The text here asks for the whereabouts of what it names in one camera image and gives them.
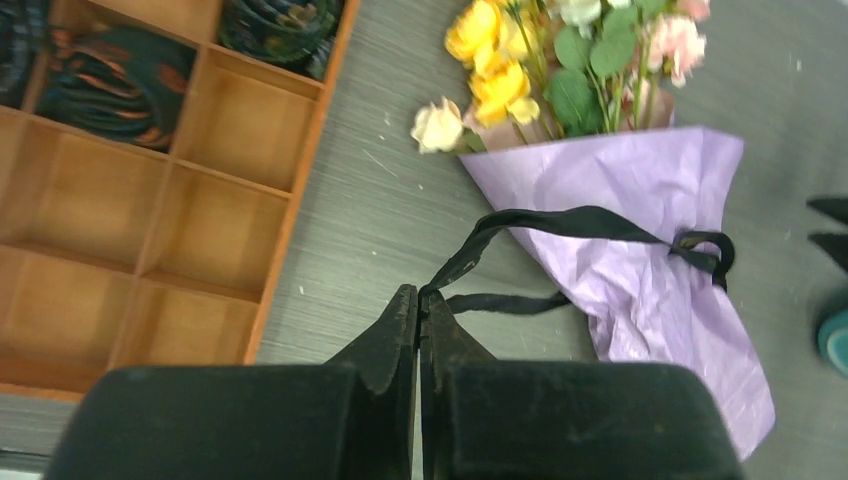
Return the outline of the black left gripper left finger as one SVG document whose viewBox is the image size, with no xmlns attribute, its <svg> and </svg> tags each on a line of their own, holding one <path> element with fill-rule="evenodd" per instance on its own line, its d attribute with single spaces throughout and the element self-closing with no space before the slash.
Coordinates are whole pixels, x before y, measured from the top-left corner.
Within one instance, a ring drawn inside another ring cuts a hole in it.
<svg viewBox="0 0 848 480">
<path fill-rule="evenodd" d="M 311 365 L 114 370 L 84 396 L 49 479 L 408 479 L 418 294 Z"/>
</svg>

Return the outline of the teal cylindrical vase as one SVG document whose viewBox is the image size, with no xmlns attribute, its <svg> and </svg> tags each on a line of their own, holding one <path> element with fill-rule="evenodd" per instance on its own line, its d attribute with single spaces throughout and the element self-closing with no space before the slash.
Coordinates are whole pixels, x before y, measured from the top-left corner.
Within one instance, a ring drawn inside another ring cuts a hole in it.
<svg viewBox="0 0 848 480">
<path fill-rule="evenodd" d="M 821 358 L 843 377 L 847 376 L 847 309 L 825 315 L 816 330 Z"/>
</svg>

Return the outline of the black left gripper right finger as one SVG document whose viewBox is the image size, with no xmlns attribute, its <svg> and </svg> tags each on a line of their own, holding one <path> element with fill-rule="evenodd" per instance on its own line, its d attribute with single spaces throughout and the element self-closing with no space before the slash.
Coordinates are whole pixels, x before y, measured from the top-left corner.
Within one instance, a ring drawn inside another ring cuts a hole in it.
<svg viewBox="0 0 848 480">
<path fill-rule="evenodd" d="M 740 479 L 701 380 L 663 363 L 499 360 L 420 295 L 428 479 Z"/>
</svg>

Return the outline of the purple wrapping paper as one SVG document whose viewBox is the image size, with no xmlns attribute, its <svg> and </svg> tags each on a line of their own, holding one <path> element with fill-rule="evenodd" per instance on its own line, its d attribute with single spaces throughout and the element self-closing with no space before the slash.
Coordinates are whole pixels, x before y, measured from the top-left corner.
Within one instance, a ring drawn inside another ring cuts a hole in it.
<svg viewBox="0 0 848 480">
<path fill-rule="evenodd" d="M 657 238 L 645 245 L 514 231 L 587 314 L 600 359 L 674 363 L 695 372 L 746 459 L 775 423 L 762 365 L 729 296 L 669 251 L 683 232 L 721 230 L 743 150 L 734 135 L 684 127 L 514 147 L 461 161 L 497 210 L 599 206 Z"/>
</svg>

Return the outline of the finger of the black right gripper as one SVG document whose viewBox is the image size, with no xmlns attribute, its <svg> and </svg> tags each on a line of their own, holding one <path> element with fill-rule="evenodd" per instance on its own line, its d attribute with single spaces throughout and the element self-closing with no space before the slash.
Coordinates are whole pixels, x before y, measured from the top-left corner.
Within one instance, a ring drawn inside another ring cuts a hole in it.
<svg viewBox="0 0 848 480">
<path fill-rule="evenodd" d="M 814 197 L 807 201 L 807 206 L 842 225 L 848 225 L 847 197 Z"/>
<path fill-rule="evenodd" d="M 844 272 L 848 271 L 848 239 L 846 233 L 817 232 L 808 239 L 824 251 Z"/>
</svg>

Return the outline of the artificial flower bouquet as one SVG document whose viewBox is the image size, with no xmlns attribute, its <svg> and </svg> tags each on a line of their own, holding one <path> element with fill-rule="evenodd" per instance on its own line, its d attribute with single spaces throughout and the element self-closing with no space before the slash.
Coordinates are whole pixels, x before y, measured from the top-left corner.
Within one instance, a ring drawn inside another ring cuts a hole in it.
<svg viewBox="0 0 848 480">
<path fill-rule="evenodd" d="M 444 36 L 471 102 L 415 114 L 422 154 L 663 128 L 705 56 L 707 1 L 472 1 Z"/>
</svg>

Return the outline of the black printed ribbon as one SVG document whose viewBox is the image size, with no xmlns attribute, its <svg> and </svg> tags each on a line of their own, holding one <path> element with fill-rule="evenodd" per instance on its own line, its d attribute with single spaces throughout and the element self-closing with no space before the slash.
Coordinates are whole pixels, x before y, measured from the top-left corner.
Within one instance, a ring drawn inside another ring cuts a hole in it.
<svg viewBox="0 0 848 480">
<path fill-rule="evenodd" d="M 442 304 L 453 314 L 485 311 L 527 316 L 569 305 L 571 301 L 562 293 L 547 298 L 500 294 L 455 295 L 449 299 L 441 297 L 439 290 L 475 268 L 492 239 L 509 228 L 538 230 L 567 238 L 662 245 L 668 249 L 669 254 L 709 274 L 712 283 L 722 290 L 727 289 L 726 276 L 736 257 L 732 240 L 723 232 L 681 231 L 673 241 L 667 242 L 600 206 L 586 205 L 564 211 L 501 210 L 482 217 L 459 250 L 419 290 L 419 312 L 428 315 L 432 304 Z"/>
</svg>

